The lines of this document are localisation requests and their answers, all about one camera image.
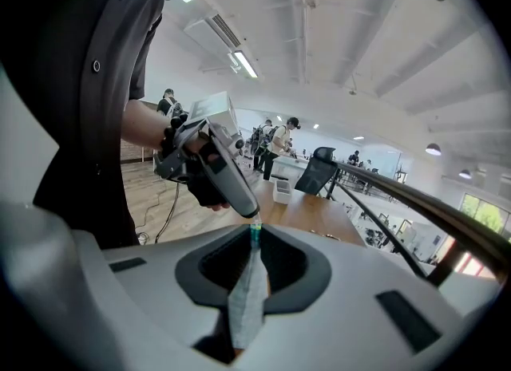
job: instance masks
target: desk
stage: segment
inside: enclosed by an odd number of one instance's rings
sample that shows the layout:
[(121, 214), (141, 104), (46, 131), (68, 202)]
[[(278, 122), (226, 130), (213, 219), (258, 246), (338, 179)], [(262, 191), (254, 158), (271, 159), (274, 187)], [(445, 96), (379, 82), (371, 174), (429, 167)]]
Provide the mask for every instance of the desk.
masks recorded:
[[(273, 185), (268, 181), (260, 181), (253, 189), (263, 223), (314, 231), (318, 235), (332, 235), (343, 242), (366, 247), (341, 203), (297, 190), (292, 190), (288, 205), (276, 203), (273, 200)], [(242, 218), (237, 212), (230, 210), (216, 220), (214, 228), (211, 229), (252, 222), (252, 219)]]

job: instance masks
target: chair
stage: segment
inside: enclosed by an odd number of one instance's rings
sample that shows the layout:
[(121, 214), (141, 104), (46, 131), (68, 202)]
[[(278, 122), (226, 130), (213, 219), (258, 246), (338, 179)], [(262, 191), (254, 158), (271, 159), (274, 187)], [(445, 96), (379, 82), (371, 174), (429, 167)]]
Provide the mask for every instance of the chair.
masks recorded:
[(337, 171), (338, 165), (332, 160), (335, 148), (319, 147), (309, 160), (307, 169), (295, 185), (295, 189), (311, 195), (318, 195), (321, 188)]

